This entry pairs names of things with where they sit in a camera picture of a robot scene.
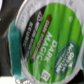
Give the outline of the teal padded gripper finger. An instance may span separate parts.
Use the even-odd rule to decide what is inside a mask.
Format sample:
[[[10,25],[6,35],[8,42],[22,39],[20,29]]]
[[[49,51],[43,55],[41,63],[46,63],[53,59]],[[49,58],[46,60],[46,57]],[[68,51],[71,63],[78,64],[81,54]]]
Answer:
[[[8,33],[9,52],[11,58],[11,68],[13,75],[21,74],[21,53],[19,29],[11,24]]]

